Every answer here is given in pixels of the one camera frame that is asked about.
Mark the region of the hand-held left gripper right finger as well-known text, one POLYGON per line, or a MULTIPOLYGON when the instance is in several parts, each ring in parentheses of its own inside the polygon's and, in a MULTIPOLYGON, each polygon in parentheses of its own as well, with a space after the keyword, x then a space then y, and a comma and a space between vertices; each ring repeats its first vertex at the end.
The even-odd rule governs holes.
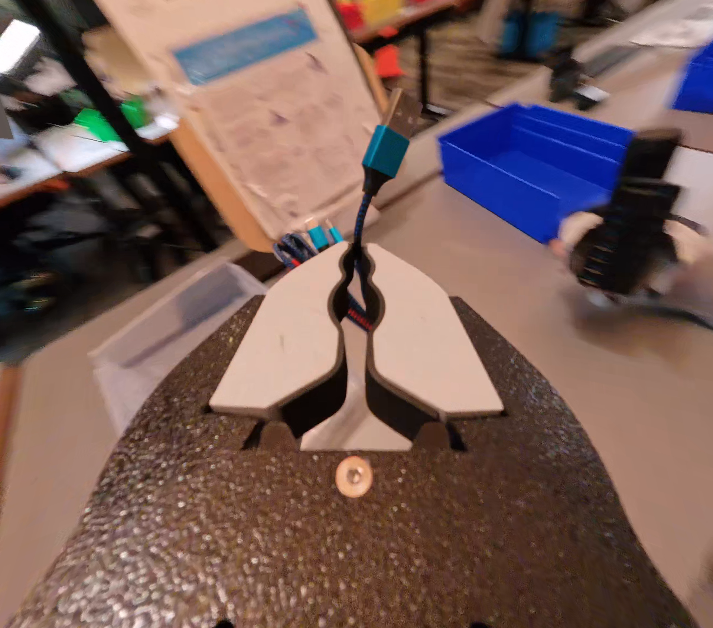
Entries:
POLYGON ((371 413, 414 442, 425 426, 500 416, 501 400, 450 298, 378 244, 364 245, 365 398, 371 413))

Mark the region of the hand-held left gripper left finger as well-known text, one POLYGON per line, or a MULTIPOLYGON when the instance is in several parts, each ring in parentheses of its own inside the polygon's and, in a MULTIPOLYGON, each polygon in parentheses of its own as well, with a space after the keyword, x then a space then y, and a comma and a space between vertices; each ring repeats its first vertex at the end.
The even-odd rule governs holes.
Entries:
POLYGON ((339 242, 275 283, 209 400, 215 413, 312 430, 343 406, 350 244, 339 242))

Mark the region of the clear plastic container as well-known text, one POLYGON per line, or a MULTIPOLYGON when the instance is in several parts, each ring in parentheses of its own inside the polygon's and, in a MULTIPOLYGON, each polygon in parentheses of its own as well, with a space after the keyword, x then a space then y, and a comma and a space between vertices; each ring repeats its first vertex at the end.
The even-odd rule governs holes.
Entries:
POLYGON ((244 267, 216 261, 151 304, 88 355, 112 428, 121 436, 160 382, 268 288, 244 267))

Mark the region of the blue plastic bin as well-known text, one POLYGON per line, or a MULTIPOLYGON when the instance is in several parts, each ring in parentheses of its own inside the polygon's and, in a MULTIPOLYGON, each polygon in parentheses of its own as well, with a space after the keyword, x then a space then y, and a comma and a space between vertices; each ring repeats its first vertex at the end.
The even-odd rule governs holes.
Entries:
POLYGON ((712 114, 712 42, 700 48, 687 63, 673 110, 712 114))
POLYGON ((635 133, 512 103, 439 137, 447 185, 546 244, 576 212, 606 203, 635 133))

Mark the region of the paper-covered wooden board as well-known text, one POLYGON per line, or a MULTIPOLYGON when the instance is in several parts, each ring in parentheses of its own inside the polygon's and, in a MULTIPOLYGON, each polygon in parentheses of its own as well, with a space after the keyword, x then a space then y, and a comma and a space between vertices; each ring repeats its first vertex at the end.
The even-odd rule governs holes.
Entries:
POLYGON ((381 111, 332 0, 94 0, 180 118, 175 147, 254 249, 350 235, 381 111))

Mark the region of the green plastic bin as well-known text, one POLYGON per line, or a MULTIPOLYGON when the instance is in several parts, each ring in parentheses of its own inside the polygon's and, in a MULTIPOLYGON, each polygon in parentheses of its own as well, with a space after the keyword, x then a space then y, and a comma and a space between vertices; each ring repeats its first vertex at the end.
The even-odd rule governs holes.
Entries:
MULTIPOLYGON (((122 114, 134 130, 152 122, 141 97, 130 97, 120 103, 122 114)), ((74 124, 94 135, 101 142, 120 142, 121 138, 107 119, 96 109, 83 108, 74 118, 74 124)))

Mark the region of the small black device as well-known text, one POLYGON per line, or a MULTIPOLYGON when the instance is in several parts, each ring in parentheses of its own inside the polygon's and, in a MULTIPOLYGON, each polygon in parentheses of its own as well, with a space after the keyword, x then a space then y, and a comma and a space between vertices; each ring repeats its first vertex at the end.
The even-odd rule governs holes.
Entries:
POLYGON ((571 52, 564 51, 550 64, 548 100, 550 103, 570 101, 579 112, 587 112, 600 105, 610 94, 586 80, 583 64, 571 52))

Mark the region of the black metal rack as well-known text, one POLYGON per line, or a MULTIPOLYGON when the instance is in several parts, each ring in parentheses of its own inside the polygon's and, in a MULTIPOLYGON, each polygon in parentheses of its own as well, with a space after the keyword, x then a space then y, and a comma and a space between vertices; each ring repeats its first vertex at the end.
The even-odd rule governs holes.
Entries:
POLYGON ((218 248, 215 238, 200 220, 189 198, 169 178, 154 157, 148 143, 131 127, 120 107, 114 102, 80 52, 76 41, 56 19, 43 0, 17 0, 21 7, 40 25, 52 48, 59 54, 65 68, 79 87, 107 119, 120 141, 127 147, 130 159, 163 195, 168 206, 191 233, 204 252, 218 248))

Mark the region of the wooden table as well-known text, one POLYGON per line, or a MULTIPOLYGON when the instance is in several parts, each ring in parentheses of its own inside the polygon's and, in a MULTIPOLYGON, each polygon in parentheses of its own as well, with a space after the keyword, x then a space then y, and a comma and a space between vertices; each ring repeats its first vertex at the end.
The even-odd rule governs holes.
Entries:
POLYGON ((453 111, 440 107, 430 100, 430 43, 432 29, 446 25, 474 11, 477 0, 427 0, 410 5, 383 23, 367 25, 361 18, 358 5, 348 3, 337 5, 336 10, 342 17, 342 23, 358 21, 360 27, 347 28, 353 43, 362 47, 368 54, 388 46, 397 45, 408 39, 416 42, 418 63, 418 93, 423 105, 422 115, 431 122, 439 122, 451 116, 453 111))

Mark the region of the yellow plastic bin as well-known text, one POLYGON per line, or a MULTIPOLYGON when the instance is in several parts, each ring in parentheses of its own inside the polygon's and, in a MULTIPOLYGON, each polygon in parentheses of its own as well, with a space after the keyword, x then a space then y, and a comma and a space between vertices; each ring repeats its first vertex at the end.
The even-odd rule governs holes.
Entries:
POLYGON ((364 26, 374 27, 396 17, 407 0, 356 0, 364 26))

